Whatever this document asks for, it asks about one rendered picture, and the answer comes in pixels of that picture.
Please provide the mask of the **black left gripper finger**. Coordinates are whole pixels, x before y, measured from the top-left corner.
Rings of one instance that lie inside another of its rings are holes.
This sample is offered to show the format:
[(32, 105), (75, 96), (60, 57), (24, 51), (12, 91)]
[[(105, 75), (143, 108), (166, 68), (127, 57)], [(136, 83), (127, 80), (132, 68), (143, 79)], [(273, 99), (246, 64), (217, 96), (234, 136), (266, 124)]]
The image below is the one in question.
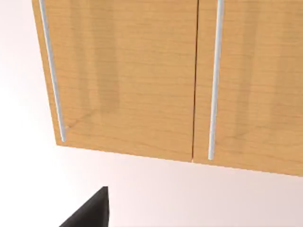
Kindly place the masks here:
[(59, 227), (108, 227), (108, 187), (103, 186)]

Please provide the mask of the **wooden cupboard door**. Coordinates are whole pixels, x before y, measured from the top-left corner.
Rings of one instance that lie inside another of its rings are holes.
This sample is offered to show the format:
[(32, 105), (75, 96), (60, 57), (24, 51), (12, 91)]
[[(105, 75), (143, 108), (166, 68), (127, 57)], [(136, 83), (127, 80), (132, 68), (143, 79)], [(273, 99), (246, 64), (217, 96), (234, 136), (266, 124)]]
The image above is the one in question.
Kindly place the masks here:
[(208, 159), (217, 0), (199, 0), (193, 161), (303, 176), (303, 0), (224, 0)]
[(192, 160), (197, 0), (45, 0), (65, 142), (31, 1), (57, 145)]

